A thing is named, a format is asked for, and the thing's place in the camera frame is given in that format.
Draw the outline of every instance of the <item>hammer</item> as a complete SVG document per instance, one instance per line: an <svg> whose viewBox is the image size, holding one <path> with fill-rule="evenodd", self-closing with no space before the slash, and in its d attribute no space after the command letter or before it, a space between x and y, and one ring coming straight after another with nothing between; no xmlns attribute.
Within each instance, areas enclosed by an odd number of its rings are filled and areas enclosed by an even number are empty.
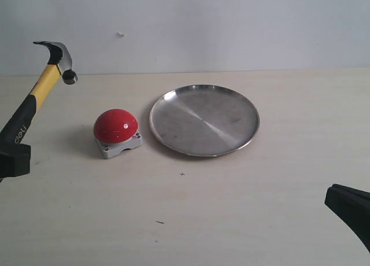
<svg viewBox="0 0 370 266"><path fill-rule="evenodd" d="M29 173L31 146L21 144L31 121L40 109L46 96L62 76L64 83L77 82L72 70L72 59L65 45L60 42L34 42L44 45L50 52L49 61L31 92L0 132L0 182L3 178Z"/></svg>

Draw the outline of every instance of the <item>metal plate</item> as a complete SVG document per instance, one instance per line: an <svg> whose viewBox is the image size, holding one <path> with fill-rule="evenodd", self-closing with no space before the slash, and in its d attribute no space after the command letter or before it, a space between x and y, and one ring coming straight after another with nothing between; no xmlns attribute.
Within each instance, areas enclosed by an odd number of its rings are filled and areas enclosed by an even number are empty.
<svg viewBox="0 0 370 266"><path fill-rule="evenodd" d="M193 85L163 95L153 105L149 122L165 146L190 156L215 157L246 146L258 130L260 117L236 91Z"/></svg>

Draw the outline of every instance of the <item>white wall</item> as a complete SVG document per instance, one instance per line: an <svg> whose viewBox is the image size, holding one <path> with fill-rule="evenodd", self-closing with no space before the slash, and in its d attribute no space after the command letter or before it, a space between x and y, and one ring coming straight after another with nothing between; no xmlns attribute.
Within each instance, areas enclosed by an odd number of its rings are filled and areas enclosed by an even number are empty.
<svg viewBox="0 0 370 266"><path fill-rule="evenodd" d="M0 0L0 75L38 75L69 48L78 73L370 64L370 0ZM116 36L123 31L124 38Z"/></svg>

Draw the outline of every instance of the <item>red dome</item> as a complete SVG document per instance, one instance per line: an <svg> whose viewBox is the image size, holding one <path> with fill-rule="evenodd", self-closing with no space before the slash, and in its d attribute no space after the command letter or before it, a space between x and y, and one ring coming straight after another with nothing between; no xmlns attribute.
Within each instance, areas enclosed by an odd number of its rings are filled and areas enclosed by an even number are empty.
<svg viewBox="0 0 370 266"><path fill-rule="evenodd" d="M112 109L102 113L94 124L94 136L101 142L120 143L135 135L136 118L128 111Z"/></svg>

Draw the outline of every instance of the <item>wooden tabletop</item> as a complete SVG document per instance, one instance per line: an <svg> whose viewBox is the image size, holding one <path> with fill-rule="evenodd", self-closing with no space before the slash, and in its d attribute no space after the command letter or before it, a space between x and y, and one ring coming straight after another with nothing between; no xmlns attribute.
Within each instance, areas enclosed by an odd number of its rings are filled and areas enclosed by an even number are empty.
<svg viewBox="0 0 370 266"><path fill-rule="evenodd" d="M59 82L24 143L31 173L0 184L0 265L369 265L325 205L333 183L370 191L370 69L79 76ZM37 77L0 78L4 125ZM151 135L153 102L187 84L248 97L244 149L189 158ZM102 159L95 119L133 113L143 146Z"/></svg>

